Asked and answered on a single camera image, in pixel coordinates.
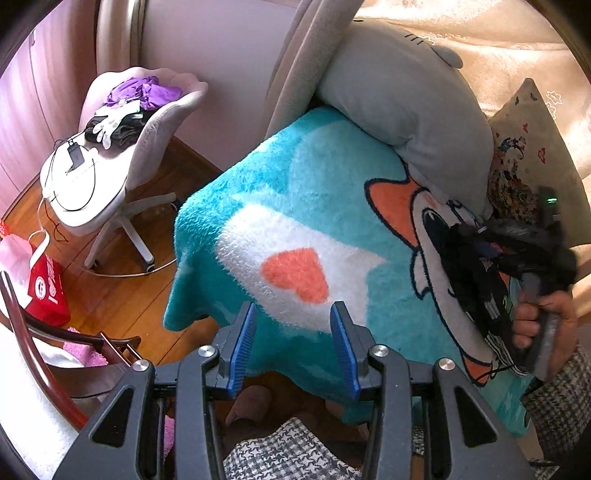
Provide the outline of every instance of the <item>chair leg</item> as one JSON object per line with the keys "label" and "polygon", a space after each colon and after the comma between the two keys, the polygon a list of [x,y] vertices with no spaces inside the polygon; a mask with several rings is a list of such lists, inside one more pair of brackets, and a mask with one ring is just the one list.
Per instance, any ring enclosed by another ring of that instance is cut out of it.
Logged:
{"label": "chair leg", "polygon": [[173,203],[177,199],[176,193],[169,193],[168,195],[158,195],[156,197],[148,197],[146,199],[136,200],[135,202],[124,205],[124,215],[127,218],[133,218],[138,213],[141,213],[149,208],[158,205],[166,205]]}
{"label": "chair leg", "polygon": [[95,238],[95,242],[90,248],[88,257],[86,257],[86,260],[84,260],[84,266],[86,268],[92,268],[92,265],[95,264],[96,257],[99,255],[99,250],[106,244],[106,241],[109,239],[111,233],[117,230],[120,226],[121,225],[116,219],[111,219],[103,225],[103,228],[100,229],[99,234]]}
{"label": "chair leg", "polygon": [[154,263],[154,256],[152,255],[150,250],[148,250],[148,247],[146,247],[146,244],[144,243],[142,238],[139,236],[139,233],[137,232],[137,230],[134,228],[133,225],[131,225],[131,221],[127,217],[124,217],[124,216],[120,217],[118,220],[119,220],[119,223],[121,224],[121,226],[123,227],[123,229],[125,230],[125,233],[127,233],[127,236],[129,238],[131,238],[131,241],[134,243],[135,247],[138,249],[139,254],[142,257],[144,257],[145,262],[148,265],[153,264]]}

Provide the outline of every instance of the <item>pink fuzzy cloth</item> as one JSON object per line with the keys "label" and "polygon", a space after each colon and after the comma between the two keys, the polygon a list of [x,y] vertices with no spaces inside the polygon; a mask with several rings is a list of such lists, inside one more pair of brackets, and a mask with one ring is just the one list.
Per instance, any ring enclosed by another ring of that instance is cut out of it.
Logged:
{"label": "pink fuzzy cloth", "polygon": [[[79,333],[75,328],[68,328],[69,332]],[[63,349],[76,358],[85,367],[101,367],[108,365],[106,358],[97,352],[91,345],[65,342]],[[166,457],[174,446],[174,419],[168,415],[164,417],[164,456]]]}

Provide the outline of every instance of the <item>houndstooth clothing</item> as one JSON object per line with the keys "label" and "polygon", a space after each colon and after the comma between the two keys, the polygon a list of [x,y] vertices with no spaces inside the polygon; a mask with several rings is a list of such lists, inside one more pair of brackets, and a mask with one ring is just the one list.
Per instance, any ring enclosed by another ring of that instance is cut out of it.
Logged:
{"label": "houndstooth clothing", "polygon": [[[533,383],[522,398],[547,460],[560,460],[579,441],[591,421],[591,363],[577,347],[560,373],[547,384]],[[413,452],[424,454],[424,436],[413,428]],[[537,480],[549,480],[556,464],[539,460]],[[341,462],[299,419],[291,419],[262,439],[246,440],[224,461],[228,480],[357,480],[361,473]]]}

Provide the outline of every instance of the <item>plush toy ear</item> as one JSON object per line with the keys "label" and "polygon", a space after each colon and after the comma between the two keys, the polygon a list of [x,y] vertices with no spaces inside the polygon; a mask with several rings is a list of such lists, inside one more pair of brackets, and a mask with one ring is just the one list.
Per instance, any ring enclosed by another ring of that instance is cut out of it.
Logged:
{"label": "plush toy ear", "polygon": [[450,67],[454,67],[455,69],[461,69],[464,66],[462,57],[460,57],[452,49],[444,47],[443,45],[431,45],[431,48]]}

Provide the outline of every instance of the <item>purple clothing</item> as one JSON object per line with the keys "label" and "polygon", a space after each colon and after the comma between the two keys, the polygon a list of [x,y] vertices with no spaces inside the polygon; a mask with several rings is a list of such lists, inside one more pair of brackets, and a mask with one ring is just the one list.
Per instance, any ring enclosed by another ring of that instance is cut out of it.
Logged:
{"label": "purple clothing", "polygon": [[143,110],[158,110],[183,95],[179,87],[160,85],[158,77],[130,78],[115,87],[105,102],[106,106],[117,105],[121,100],[140,100]]}

